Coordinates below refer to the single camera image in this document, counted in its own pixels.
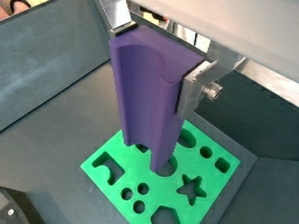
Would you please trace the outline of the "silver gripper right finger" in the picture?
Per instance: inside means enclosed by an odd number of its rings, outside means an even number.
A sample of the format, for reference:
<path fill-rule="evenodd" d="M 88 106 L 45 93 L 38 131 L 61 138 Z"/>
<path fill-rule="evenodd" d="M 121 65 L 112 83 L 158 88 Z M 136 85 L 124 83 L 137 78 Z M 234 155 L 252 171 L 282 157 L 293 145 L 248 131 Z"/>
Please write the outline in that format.
<path fill-rule="evenodd" d="M 230 73 L 245 59 L 218 43 L 209 43 L 206 58 L 210 60 L 209 65 L 202 70 L 196 67 L 182 79 L 177 104 L 180 117 L 185 117 L 197 108 L 204 97 L 210 101 L 218 97 L 222 87 L 216 80 Z"/>

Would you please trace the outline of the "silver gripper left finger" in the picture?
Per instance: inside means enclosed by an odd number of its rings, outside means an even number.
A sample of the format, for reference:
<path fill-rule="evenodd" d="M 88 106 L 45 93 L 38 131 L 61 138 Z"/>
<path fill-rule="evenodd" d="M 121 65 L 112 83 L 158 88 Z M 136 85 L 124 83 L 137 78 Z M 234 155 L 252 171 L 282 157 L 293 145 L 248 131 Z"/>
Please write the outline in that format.
<path fill-rule="evenodd" d="M 137 27 L 130 18 L 126 0 L 97 0 L 108 33 L 116 37 Z"/>

